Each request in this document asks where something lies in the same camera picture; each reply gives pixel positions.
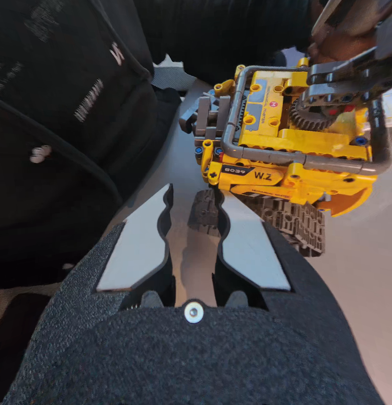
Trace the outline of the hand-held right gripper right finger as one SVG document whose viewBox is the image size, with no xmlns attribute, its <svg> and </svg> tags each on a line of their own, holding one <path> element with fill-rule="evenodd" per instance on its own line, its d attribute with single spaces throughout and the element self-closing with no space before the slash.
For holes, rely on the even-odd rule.
<svg viewBox="0 0 392 405">
<path fill-rule="evenodd" d="M 263 292 L 292 292 L 264 221 L 231 192 L 214 196 L 221 237 L 213 273 L 217 306 L 235 292 L 250 306 L 266 306 Z"/>
</svg>

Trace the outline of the yellow grey brick robot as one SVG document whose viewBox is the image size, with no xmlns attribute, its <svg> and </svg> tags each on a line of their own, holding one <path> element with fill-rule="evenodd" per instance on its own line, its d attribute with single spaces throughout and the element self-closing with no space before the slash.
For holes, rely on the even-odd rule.
<svg viewBox="0 0 392 405">
<path fill-rule="evenodd" d="M 239 198 L 303 256 L 325 252 L 324 212 L 345 215 L 391 166 L 382 96 L 392 56 L 244 66 L 179 119 L 205 183 Z"/>
</svg>

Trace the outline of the person's left forearm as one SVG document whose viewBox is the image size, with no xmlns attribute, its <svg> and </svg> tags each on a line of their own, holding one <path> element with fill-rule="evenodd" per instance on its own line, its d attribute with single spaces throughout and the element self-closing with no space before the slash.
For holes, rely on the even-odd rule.
<svg viewBox="0 0 392 405">
<path fill-rule="evenodd" d="M 166 55 L 186 73 L 217 84 L 238 65 L 274 64 L 283 49 L 305 49 L 312 28 L 308 0 L 134 1 L 155 64 Z"/>
</svg>

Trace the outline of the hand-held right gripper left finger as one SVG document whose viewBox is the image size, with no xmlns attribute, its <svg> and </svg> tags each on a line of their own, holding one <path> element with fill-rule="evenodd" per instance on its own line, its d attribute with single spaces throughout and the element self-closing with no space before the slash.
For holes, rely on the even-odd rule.
<svg viewBox="0 0 392 405">
<path fill-rule="evenodd" d="M 175 305 L 175 277 L 166 238 L 173 199 L 173 184 L 167 184 L 123 220 L 96 292 L 127 292 L 126 305 L 137 306 L 144 293 L 155 291 L 164 306 Z"/>
</svg>

